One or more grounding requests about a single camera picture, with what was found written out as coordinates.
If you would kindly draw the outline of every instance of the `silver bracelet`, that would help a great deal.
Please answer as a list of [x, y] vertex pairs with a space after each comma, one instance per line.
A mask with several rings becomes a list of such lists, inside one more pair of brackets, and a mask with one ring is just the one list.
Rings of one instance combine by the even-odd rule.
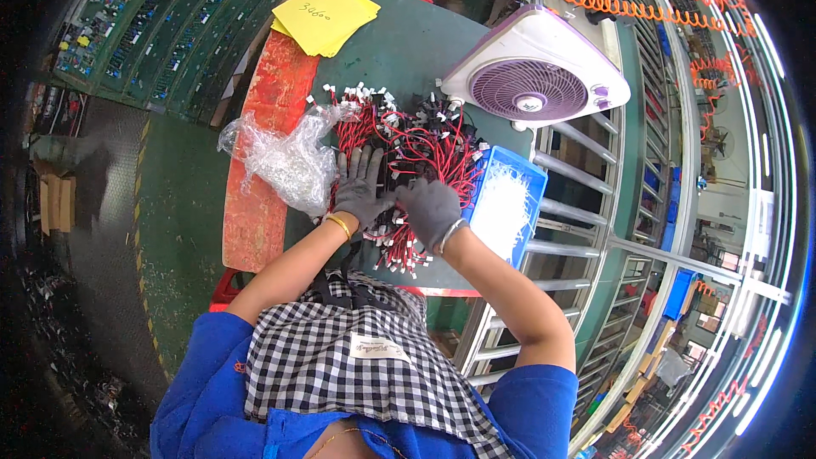
[[442, 241], [439, 242], [439, 255], [443, 254], [443, 252], [445, 251], [445, 243], [448, 242], [448, 240], [454, 234], [454, 230], [456, 230], [459, 227], [459, 224], [461, 224], [463, 221], [464, 218], [460, 218], [459, 220], [455, 221], [454, 225], [450, 226], [448, 231], [445, 232], [445, 235], [442, 237]]

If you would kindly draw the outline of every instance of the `plastic bag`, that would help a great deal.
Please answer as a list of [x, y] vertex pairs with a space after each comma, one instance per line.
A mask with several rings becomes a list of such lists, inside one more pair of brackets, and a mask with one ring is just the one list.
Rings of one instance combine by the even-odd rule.
[[359, 105], [315, 105], [300, 117], [289, 135], [264, 131], [249, 112], [228, 124], [218, 137], [218, 150], [227, 151], [246, 167], [241, 192], [249, 193], [253, 174], [268, 182], [286, 205], [318, 217], [329, 207], [330, 189], [337, 176], [332, 148], [323, 146], [338, 120], [354, 120]]
[[680, 355], [672, 348], [668, 348], [660, 359], [658, 368], [655, 371], [658, 377], [671, 388], [677, 385], [680, 378], [691, 373], [688, 363], [683, 361]]

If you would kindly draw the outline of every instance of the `blue shirt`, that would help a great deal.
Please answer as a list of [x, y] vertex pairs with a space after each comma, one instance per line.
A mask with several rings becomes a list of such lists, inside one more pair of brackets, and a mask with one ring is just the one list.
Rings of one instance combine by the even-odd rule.
[[[262, 457], [300, 459], [332, 422], [353, 417], [354, 425], [383, 436], [406, 457], [475, 457], [465, 441], [447, 433], [396, 421], [378, 422], [352, 413], [270, 409], [266, 425], [244, 417], [247, 361], [253, 327], [233, 314], [204, 314], [193, 325], [187, 355], [150, 425], [154, 458]], [[476, 394], [488, 418], [516, 457], [567, 454], [578, 379], [553, 365], [511, 370], [495, 385], [490, 403]], [[361, 433], [382, 457], [393, 449]]]

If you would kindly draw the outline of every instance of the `apron label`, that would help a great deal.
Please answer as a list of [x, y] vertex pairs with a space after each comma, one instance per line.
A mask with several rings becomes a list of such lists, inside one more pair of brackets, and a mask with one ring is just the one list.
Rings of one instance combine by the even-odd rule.
[[352, 331], [352, 358], [391, 358], [411, 365], [411, 358], [395, 342], [382, 337], [366, 337]]

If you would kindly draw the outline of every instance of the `circuit board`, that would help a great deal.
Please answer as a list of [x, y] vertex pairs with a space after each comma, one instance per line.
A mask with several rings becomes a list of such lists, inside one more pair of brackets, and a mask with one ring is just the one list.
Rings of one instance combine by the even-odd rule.
[[80, 0], [54, 74], [132, 107], [209, 123], [281, 0]]

